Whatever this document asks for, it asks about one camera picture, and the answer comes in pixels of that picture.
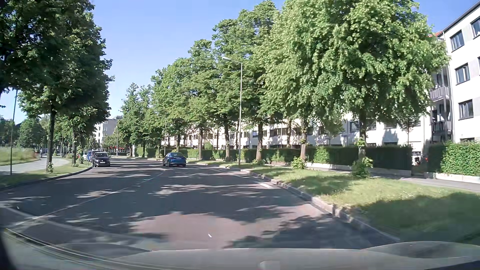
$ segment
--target blue car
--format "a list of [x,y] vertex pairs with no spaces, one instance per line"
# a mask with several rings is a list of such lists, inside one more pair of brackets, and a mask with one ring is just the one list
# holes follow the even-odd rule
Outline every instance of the blue car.
[[163,158],[162,165],[169,167],[173,165],[186,167],[187,158],[182,153],[170,152]]

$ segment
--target asphalt road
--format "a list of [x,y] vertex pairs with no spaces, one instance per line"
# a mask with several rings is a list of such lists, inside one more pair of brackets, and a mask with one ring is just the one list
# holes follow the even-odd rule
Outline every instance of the asphalt road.
[[111,167],[3,191],[0,218],[5,226],[62,245],[159,250],[387,244],[260,178],[151,160],[112,160]]

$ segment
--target lamp post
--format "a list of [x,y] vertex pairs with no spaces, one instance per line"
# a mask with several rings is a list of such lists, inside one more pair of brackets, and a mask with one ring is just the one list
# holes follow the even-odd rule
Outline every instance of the lamp post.
[[233,59],[230,59],[228,57],[225,57],[225,56],[222,56],[223,59],[227,60],[227,61],[232,61],[232,62],[235,62],[235,63],[238,63],[240,64],[240,115],[239,115],[239,156],[238,156],[238,160],[239,160],[239,166],[240,166],[240,157],[241,157],[241,89],[242,89],[242,77],[243,77],[243,63],[242,62],[238,62],[238,61],[235,61]]

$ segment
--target grass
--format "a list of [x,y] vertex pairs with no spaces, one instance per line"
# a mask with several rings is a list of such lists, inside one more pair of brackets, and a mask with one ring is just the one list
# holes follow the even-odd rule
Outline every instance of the grass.
[[[12,148],[12,163],[19,164],[36,160],[35,152],[32,149],[14,147]],[[10,147],[0,147],[0,165],[10,164]]]
[[44,170],[38,171],[31,171],[31,172],[24,172],[24,173],[15,173],[13,175],[2,175],[0,176],[0,186],[12,185],[21,182],[30,182],[35,180],[41,180],[45,178],[65,175],[73,172],[78,172],[80,170],[86,169],[90,167],[92,164],[89,165],[79,164],[78,167],[72,167],[72,165],[65,164],[58,167],[53,167],[53,173],[48,174]]
[[385,178],[290,167],[252,166],[251,171],[298,187],[345,207],[375,228],[403,241],[480,245],[480,194]]

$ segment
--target blue sky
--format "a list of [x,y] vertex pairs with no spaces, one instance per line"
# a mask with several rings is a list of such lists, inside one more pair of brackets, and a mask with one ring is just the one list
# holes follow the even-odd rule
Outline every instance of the blue sky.
[[[440,31],[477,0],[419,0],[420,12]],[[95,23],[107,40],[106,57],[113,59],[108,71],[111,116],[121,115],[126,89],[133,82],[150,83],[155,70],[187,57],[195,40],[210,39],[222,19],[236,18],[241,9],[251,10],[261,0],[92,0]],[[283,1],[274,1],[281,8]],[[0,115],[11,118],[15,92],[2,94]],[[15,121],[25,119],[17,106]]]

